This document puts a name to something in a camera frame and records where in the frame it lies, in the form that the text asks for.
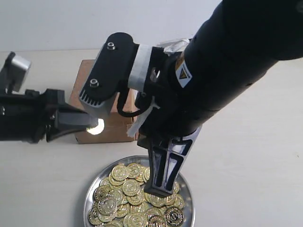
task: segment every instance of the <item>warning label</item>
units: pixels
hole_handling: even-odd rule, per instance
[[[185,64],[184,52],[180,55],[180,57],[176,61],[175,69],[176,69],[176,76],[179,84],[181,85],[181,87],[185,87],[193,76],[190,74]]]

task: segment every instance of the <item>bolt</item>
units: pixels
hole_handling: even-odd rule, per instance
[[[299,13],[303,13],[303,1],[299,1],[296,8]]]
[[[115,44],[114,44],[114,43],[109,42],[109,43],[107,44],[107,49],[108,49],[108,50],[113,51],[115,48],[116,48],[116,47],[115,47]]]
[[[91,79],[89,82],[89,85],[92,88],[96,88],[96,87],[99,87],[99,82],[97,81],[97,79]]]
[[[5,115],[5,107],[4,106],[0,107],[0,114]]]

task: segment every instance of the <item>brown cardboard box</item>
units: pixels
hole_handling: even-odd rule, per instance
[[[81,102],[78,99],[80,89],[87,79],[87,76],[93,66],[94,60],[83,60],[81,62],[79,72],[74,84],[74,88],[70,97],[70,105],[75,106],[79,109],[84,109]],[[111,110],[109,118],[105,122],[104,130],[99,135],[91,135],[88,132],[77,132],[75,137],[80,144],[84,143],[112,143],[112,142],[129,142],[134,141],[138,138],[136,135],[134,138],[128,137],[126,132],[134,123],[134,118],[122,117],[117,112],[117,99],[115,100],[114,106]],[[134,93],[129,92],[127,102],[124,106],[124,111],[134,112],[136,110],[134,105]]]

